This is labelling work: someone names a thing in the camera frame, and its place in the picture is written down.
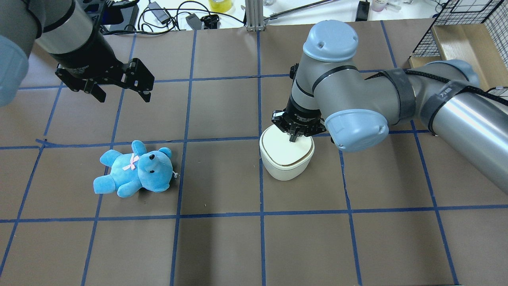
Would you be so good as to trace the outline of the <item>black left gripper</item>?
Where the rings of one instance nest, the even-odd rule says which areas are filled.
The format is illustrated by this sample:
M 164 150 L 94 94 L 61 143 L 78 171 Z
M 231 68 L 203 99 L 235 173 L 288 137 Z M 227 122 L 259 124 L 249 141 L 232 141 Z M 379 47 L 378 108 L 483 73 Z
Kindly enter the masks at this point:
M 101 103 L 106 92 L 98 84 L 114 84 L 138 93 L 146 103 L 151 100 L 154 75 L 139 58 L 122 63 L 114 54 L 55 54 L 56 76 L 71 89 L 82 89 Z

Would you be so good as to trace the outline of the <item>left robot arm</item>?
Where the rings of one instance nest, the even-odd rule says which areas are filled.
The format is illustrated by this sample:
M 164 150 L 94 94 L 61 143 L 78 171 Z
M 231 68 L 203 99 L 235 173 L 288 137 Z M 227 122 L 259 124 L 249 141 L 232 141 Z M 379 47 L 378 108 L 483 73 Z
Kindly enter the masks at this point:
M 122 63 L 100 29 L 122 22 L 121 10 L 136 5 L 136 0 L 2 0 L 1 105 L 14 100 L 27 76 L 34 44 L 56 60 L 56 76 L 72 91 L 104 102 L 100 86 L 116 85 L 149 102 L 153 74 L 138 58 Z

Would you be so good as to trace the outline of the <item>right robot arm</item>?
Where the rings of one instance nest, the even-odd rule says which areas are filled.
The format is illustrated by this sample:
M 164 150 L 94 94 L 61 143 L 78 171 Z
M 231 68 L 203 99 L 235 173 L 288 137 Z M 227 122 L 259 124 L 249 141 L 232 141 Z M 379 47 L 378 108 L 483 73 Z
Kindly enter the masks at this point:
M 503 192 L 508 182 L 506 99 L 483 91 L 464 60 L 383 70 L 363 79 L 352 60 L 359 38 L 345 22 L 314 24 L 292 67 L 287 106 L 272 123 L 294 142 L 329 132 L 342 152 L 381 143 L 389 127 L 417 118 Z

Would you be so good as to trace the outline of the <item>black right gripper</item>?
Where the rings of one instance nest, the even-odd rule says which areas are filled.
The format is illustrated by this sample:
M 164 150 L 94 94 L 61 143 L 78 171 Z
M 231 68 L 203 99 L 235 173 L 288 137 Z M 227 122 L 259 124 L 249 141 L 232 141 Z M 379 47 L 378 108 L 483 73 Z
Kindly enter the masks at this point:
M 299 136 L 310 137 L 327 131 L 319 109 L 302 111 L 287 107 L 274 110 L 271 121 L 281 132 L 287 133 L 288 140 L 293 143 Z

